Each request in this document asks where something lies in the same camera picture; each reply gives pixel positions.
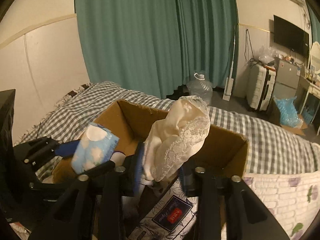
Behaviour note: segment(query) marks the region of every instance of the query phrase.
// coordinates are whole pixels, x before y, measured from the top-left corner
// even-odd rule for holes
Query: floral print tissue pack
[[[119,138],[107,128],[90,123],[84,132],[71,165],[77,174],[110,160]]]

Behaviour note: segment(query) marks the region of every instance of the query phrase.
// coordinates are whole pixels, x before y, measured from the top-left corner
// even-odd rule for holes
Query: gray refrigerator
[[[279,60],[276,68],[276,82],[273,96],[279,99],[295,96],[300,77],[300,68],[291,63]]]

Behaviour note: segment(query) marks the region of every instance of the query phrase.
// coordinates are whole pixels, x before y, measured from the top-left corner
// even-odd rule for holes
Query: gray and white checkered fabric
[[[56,140],[71,141],[119,99],[162,110],[169,110],[173,103],[170,99],[126,90],[113,82],[92,84],[60,106],[41,123],[40,128],[35,126],[32,132],[25,134],[21,142],[35,139],[37,133],[38,137],[51,135]],[[210,107],[210,118],[211,124],[248,138],[246,173],[299,174],[318,170],[320,148],[279,126],[216,107]]]

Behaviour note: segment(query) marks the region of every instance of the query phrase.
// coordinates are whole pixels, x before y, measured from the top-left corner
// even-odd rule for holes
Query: green curtain
[[[177,0],[184,82],[203,70],[213,86],[224,87],[238,40],[236,0]],[[238,48],[235,48],[233,77]]]
[[[318,41],[320,42],[320,23],[314,14],[311,7],[308,5],[308,10],[310,14],[311,28],[312,28],[312,42]]]
[[[91,82],[165,98],[182,84],[175,0],[75,0]]]
[[[224,87],[235,30],[238,38],[235,0],[75,0],[75,9],[91,82],[165,98],[204,70]]]

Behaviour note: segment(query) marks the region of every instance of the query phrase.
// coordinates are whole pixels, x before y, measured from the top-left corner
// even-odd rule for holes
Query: bed
[[[51,135],[64,142],[79,134],[118,99],[169,110],[173,101],[159,99],[113,82],[86,84],[64,96],[55,110],[27,131],[15,144]],[[320,208],[320,146],[279,126],[236,112],[210,107],[211,124],[244,135],[249,151],[244,180],[294,240],[306,231]],[[50,176],[59,157],[37,171],[41,181]]]

